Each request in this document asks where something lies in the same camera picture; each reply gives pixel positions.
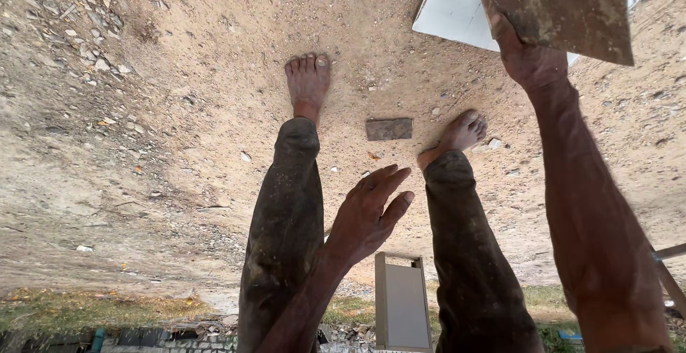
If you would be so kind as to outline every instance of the rusty metal piece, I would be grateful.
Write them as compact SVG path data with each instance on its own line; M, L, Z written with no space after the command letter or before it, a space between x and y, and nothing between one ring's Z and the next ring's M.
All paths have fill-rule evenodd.
M508 17L522 41L634 65L626 0L481 0Z
M398 140L412 138L412 119L401 118L395 120L367 121L367 140Z

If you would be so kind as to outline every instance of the sandy ground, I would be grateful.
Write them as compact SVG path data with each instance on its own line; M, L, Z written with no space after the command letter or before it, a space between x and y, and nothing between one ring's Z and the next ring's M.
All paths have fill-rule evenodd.
M415 159L473 107L503 143L467 152L493 232L523 284L557 283L532 107L496 53L412 32L420 1L1 0L0 288L196 291L235 312L253 205L290 118L283 64L307 51L333 60L318 157L327 228L362 173L412 166L402 188L417 197L382 251L423 256L435 278ZM656 249L686 242L685 31L686 0L642 0L634 68L571 67ZM367 119L395 117L414 119L412 139L366 141ZM209 206L223 208L196 210ZM668 262L685 281L686 260ZM373 276L368 258L339 291L371 295Z

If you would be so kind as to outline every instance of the dark trousers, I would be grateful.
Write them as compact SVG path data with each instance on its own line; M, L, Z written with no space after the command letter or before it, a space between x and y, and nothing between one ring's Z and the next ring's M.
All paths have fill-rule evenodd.
M239 353L257 349L324 242L314 123L287 121L275 149L245 251ZM440 283L442 331L436 351L543 352L519 282L488 226L466 156L457 150L444 153L424 170L424 180Z

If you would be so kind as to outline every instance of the forearm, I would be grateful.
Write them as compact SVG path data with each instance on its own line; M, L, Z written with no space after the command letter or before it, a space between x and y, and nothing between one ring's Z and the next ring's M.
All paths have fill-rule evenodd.
M587 330L601 328L594 309L603 308L623 319L613 320L616 326L628 323L621 333L651 340L659 334L661 291L650 244L584 123L578 92L564 81L530 99L543 142L555 261L570 308L582 329L584 323Z
M256 353L303 353L312 348L317 327L338 284L350 266L326 246L317 257L300 290L267 334Z

